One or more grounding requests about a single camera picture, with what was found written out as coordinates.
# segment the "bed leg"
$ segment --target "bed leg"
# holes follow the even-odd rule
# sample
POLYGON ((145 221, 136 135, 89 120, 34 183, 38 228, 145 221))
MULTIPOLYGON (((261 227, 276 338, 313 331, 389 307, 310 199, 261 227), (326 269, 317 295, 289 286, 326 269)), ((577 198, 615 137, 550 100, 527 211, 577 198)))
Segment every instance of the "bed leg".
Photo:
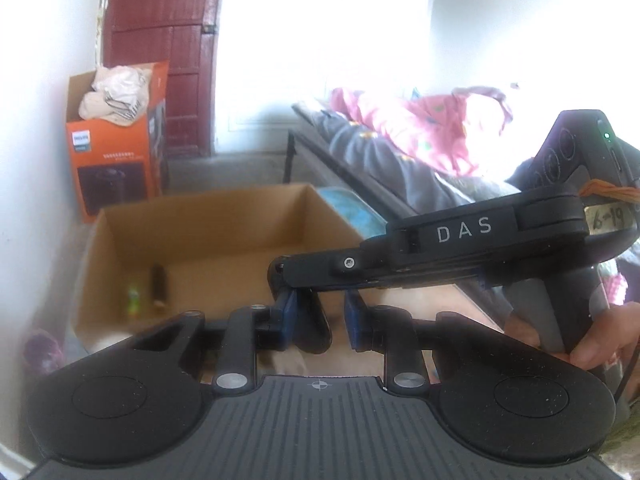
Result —
POLYGON ((296 155, 296 139, 291 132, 287 138, 287 156, 284 159, 284 176, 282 177, 283 184, 291 183, 291 170, 293 168, 293 157, 296 155))

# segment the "red door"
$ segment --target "red door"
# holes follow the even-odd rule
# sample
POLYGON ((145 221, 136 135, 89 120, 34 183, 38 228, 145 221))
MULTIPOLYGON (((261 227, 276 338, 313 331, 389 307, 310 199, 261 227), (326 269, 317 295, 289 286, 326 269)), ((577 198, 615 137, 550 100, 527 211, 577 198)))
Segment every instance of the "red door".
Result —
POLYGON ((169 155, 211 153, 220 0, 109 0, 104 64, 169 60, 169 155))

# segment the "orange string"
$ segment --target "orange string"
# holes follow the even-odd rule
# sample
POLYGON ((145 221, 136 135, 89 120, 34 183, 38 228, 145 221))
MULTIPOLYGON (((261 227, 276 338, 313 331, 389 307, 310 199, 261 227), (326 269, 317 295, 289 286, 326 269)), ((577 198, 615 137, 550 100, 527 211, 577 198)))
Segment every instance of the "orange string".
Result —
POLYGON ((594 178, 588 181, 580 191, 580 196, 598 195, 606 198, 614 198, 622 202, 640 204, 640 189, 635 187, 618 187, 604 180, 594 178))

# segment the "gray ribbed surface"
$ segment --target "gray ribbed surface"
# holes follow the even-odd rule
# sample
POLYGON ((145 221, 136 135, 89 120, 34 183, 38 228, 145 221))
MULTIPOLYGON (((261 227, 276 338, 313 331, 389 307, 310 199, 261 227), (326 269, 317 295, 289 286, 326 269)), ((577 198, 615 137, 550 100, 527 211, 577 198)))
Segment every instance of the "gray ribbed surface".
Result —
POLYGON ((139 465, 81 470, 47 462, 31 480, 613 480, 595 458, 555 468, 492 462, 453 440, 421 400, 374 378, 268 377, 214 403, 189 440, 139 465))

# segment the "metal bolt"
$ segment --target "metal bolt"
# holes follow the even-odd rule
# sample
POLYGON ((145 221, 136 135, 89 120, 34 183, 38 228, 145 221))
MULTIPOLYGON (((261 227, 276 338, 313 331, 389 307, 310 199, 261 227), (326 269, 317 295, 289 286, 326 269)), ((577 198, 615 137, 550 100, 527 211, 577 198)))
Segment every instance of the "metal bolt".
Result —
POLYGON ((420 374, 402 372, 394 377, 394 382, 402 388, 419 388, 425 381, 420 374))
POLYGON ((242 374, 222 374, 216 379, 216 384, 225 390, 237 390, 247 382, 248 379, 242 374))

